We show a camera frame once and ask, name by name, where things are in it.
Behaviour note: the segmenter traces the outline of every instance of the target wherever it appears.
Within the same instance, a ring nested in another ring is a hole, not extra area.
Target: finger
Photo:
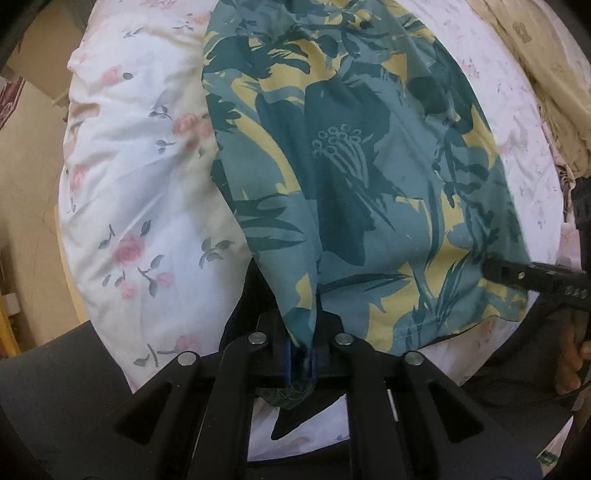
[[[591,342],[583,342],[579,348],[579,354],[584,360],[591,360]]]
[[[575,372],[566,365],[560,365],[556,372],[556,391],[560,395],[570,393],[581,386],[581,380]]]
[[[563,328],[562,334],[560,335],[560,348],[564,351],[570,345],[574,345],[574,337],[576,329],[572,321],[568,321]]]
[[[581,368],[583,368],[584,359],[581,356],[579,348],[577,348],[574,340],[572,343],[568,343],[563,346],[560,362],[564,365],[568,365],[570,370],[573,372],[578,372],[581,370]]]

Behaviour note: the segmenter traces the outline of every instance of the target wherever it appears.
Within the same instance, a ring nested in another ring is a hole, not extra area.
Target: teal floral fabric
[[[527,262],[486,118],[460,67],[391,0],[221,0],[203,86],[212,177],[294,341],[322,308],[394,354],[526,296],[482,277]]]

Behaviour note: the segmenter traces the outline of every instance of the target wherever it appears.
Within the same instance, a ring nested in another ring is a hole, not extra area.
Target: metal screw
[[[335,342],[341,346],[351,345],[353,343],[353,336],[348,333],[338,333],[335,336]]]
[[[252,332],[248,336],[248,341],[253,345],[262,345],[267,341],[267,336],[263,332]]]
[[[409,365],[414,365],[415,367],[418,367],[423,363],[425,357],[423,357],[423,355],[419,352],[409,352],[406,355],[404,355],[404,360]]]
[[[183,352],[177,358],[177,362],[179,362],[179,364],[184,367],[193,365],[195,360],[197,360],[197,355],[195,355],[193,352]]]

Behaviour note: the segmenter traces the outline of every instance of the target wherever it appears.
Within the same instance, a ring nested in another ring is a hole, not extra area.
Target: bed
[[[591,69],[577,44],[552,10],[537,3],[555,25],[556,41],[580,82],[589,82]],[[555,167],[560,153],[524,70],[465,0],[400,4],[462,68],[501,153],[529,256],[553,264],[564,221]],[[217,146],[201,51],[215,5],[99,0],[69,62],[61,238],[87,313],[132,391],[179,352],[217,351],[251,259],[210,176]],[[491,316],[423,351],[461,384],[516,327]],[[341,441],[348,435],[345,418],[341,399],[272,442],[277,409],[260,401],[249,459],[296,455]]]

